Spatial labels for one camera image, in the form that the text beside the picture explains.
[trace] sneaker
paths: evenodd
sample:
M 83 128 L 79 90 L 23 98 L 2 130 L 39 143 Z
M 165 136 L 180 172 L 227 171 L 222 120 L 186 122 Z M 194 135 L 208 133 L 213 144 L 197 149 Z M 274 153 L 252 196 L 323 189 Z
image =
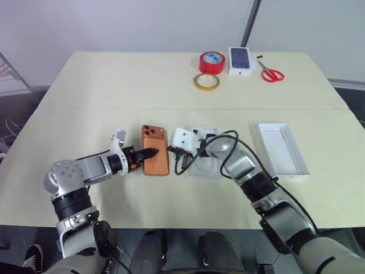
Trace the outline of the sneaker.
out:
M 31 268 L 34 273 L 43 272 L 43 250 L 39 244 L 31 245 L 25 254 L 23 267 Z

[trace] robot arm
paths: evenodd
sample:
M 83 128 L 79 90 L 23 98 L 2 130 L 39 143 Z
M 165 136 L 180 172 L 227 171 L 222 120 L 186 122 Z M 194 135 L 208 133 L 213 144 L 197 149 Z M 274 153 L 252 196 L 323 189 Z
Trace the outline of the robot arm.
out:
M 365 261 L 336 241 L 318 236 L 305 209 L 236 144 L 236 138 L 228 134 L 197 140 L 193 132 L 182 128 L 175 131 L 172 139 L 175 152 L 207 155 L 224 163 L 225 170 L 261 216 L 260 225 L 273 246 L 282 254 L 292 253 L 304 273 L 365 273 Z
M 121 148 L 125 131 L 117 129 L 109 151 L 78 160 L 61 160 L 48 171 L 44 186 L 59 219 L 56 225 L 63 260 L 47 273 L 101 273 L 107 268 L 107 257 L 116 248 L 116 237 L 106 221 L 99 221 L 99 211 L 90 201 L 88 188 L 124 176 L 141 166 L 144 159 L 158 153 L 155 148 L 135 151 Z

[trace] white table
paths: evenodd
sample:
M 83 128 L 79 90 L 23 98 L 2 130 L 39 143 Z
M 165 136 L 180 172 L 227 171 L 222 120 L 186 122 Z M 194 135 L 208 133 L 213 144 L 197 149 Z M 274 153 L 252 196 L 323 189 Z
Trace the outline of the white table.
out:
M 203 92 L 192 83 L 199 54 L 76 53 L 0 166 L 0 224 L 54 226 L 43 188 L 49 166 L 105 150 L 116 127 L 137 149 L 144 123 L 164 127 L 169 138 L 176 127 L 233 128 L 265 160 L 257 123 L 288 123 L 311 176 L 281 183 L 318 227 L 364 226 L 364 130 L 307 55 L 263 55 L 285 81 L 266 83 L 259 70 L 250 78 L 224 72 L 216 91 Z M 259 228 L 248 199 L 227 179 L 139 170 L 92 186 L 90 195 L 115 228 Z

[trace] tape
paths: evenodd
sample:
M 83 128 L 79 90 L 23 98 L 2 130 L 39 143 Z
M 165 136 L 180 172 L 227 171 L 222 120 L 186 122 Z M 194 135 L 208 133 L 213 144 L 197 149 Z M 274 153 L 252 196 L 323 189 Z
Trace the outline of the tape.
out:
M 215 90 L 220 81 L 218 77 L 211 73 L 201 73 L 195 76 L 194 84 L 197 88 L 204 91 Z
M 226 58 L 216 51 L 207 51 L 200 55 L 199 70 L 203 73 L 219 74 L 224 68 Z

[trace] red scissors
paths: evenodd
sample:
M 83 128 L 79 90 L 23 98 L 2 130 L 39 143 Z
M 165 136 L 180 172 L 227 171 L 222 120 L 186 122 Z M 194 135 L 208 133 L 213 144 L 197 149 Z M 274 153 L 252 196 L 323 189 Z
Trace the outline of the red scissors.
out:
M 262 67 L 261 77 L 267 82 L 274 83 L 277 81 L 283 81 L 285 76 L 280 71 L 272 70 L 270 68 L 267 68 L 263 63 L 261 63 L 259 60 L 257 62 Z

